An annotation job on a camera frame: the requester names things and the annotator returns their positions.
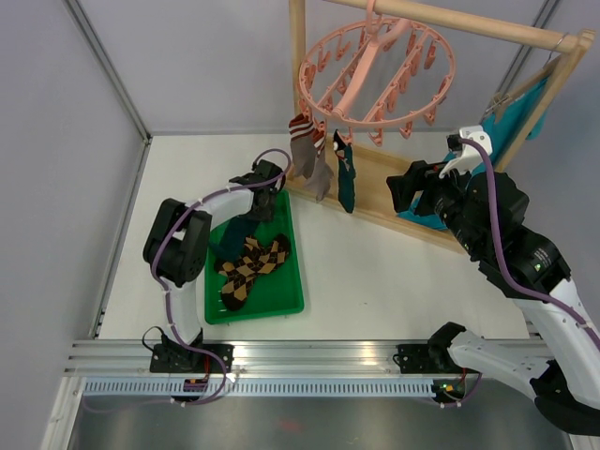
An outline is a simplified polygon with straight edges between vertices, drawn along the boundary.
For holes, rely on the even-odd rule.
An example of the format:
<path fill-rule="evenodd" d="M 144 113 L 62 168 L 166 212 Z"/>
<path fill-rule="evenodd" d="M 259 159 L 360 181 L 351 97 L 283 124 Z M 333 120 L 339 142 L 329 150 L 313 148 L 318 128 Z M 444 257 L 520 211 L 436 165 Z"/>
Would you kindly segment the dark teal christmas sock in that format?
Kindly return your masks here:
<path fill-rule="evenodd" d="M 333 150 L 337 157 L 337 199 L 344 211 L 351 214 L 355 207 L 354 180 L 356 171 L 353 164 L 353 149 L 346 143 L 338 130 L 333 134 Z"/>

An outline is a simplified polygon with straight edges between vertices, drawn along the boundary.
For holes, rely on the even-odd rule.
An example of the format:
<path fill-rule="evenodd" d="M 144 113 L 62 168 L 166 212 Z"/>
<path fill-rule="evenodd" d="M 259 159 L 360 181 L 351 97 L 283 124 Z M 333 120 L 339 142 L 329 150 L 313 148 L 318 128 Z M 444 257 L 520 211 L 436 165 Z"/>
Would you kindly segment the grey sock red striped cuff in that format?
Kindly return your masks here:
<path fill-rule="evenodd" d="M 313 144 L 314 125 L 311 119 L 302 113 L 296 115 L 288 125 L 290 148 L 292 152 L 293 175 L 306 179 L 313 173 L 315 147 Z"/>

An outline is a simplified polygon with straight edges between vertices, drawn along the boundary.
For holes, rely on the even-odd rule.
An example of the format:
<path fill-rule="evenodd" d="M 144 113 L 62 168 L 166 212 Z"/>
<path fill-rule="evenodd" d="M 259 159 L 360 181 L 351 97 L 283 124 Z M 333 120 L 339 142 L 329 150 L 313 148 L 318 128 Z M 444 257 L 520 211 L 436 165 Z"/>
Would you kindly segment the pink round clip hanger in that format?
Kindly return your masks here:
<path fill-rule="evenodd" d="M 387 130 L 408 139 L 417 123 L 433 126 L 457 73 L 447 39 L 432 27 L 376 12 L 319 40 L 298 69 L 301 113 L 317 128 L 363 130 L 380 146 Z"/>

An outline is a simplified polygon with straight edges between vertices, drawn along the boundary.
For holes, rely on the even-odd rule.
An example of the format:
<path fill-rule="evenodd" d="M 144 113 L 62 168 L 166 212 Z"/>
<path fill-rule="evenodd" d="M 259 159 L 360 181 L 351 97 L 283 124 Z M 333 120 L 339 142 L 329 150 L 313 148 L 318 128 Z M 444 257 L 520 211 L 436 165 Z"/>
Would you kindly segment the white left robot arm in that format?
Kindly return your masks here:
<path fill-rule="evenodd" d="M 222 189 L 191 202 L 168 198 L 160 204 L 142 258 L 163 292 L 169 336 L 176 342 L 171 359 L 181 370 L 197 370 L 205 355 L 217 357 L 200 342 L 196 312 L 196 280 L 204 269 L 211 231 L 233 218 L 271 218 L 284 184 L 284 169 L 257 159 L 250 172 L 230 179 Z"/>

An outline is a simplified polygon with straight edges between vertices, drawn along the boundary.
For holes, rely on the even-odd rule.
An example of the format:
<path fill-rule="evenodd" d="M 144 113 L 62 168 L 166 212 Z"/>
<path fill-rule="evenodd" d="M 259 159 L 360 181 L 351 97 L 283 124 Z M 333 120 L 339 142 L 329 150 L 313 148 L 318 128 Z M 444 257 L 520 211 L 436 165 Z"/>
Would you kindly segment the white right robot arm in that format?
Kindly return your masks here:
<path fill-rule="evenodd" d="M 494 251 L 485 174 L 441 176 L 444 166 L 416 161 L 404 174 L 387 177 L 395 210 L 407 210 L 420 193 L 422 211 L 442 220 L 486 280 L 534 325 L 552 355 L 512 352 L 448 322 L 427 342 L 430 364 L 441 371 L 465 368 L 491 376 L 531 399 L 560 430 L 597 436 L 599 349 L 568 264 L 549 239 L 524 226 L 528 196 L 506 173 L 496 172 L 502 254 L 512 280 L 527 291 L 513 288 Z"/>

